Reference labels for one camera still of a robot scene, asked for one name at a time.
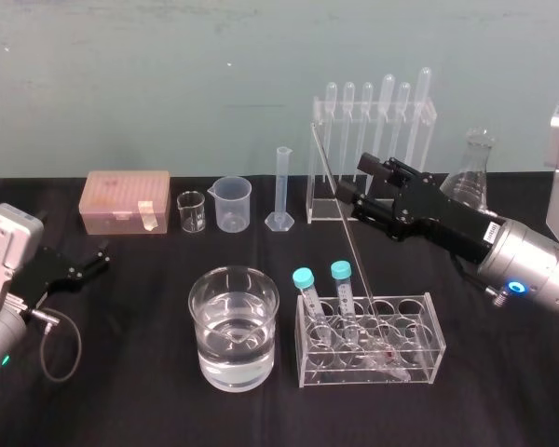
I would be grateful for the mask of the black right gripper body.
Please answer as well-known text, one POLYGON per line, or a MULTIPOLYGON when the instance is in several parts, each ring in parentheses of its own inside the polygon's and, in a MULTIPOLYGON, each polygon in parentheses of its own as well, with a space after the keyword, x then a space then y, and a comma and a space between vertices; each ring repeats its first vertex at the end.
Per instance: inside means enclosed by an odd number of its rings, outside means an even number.
POLYGON ((396 188, 391 237, 423 237, 469 262, 485 259, 493 247, 485 236, 498 221, 444 194, 428 173, 393 173, 389 183, 396 188))

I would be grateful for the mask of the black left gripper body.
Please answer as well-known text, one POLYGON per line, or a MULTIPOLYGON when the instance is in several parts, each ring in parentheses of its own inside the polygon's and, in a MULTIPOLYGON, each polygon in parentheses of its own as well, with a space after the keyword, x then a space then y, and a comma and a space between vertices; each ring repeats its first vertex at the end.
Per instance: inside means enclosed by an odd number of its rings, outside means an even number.
POLYGON ((74 263, 52 248, 40 248, 13 278, 9 295, 26 304, 38 304, 52 293, 80 291, 90 266, 91 260, 74 263))

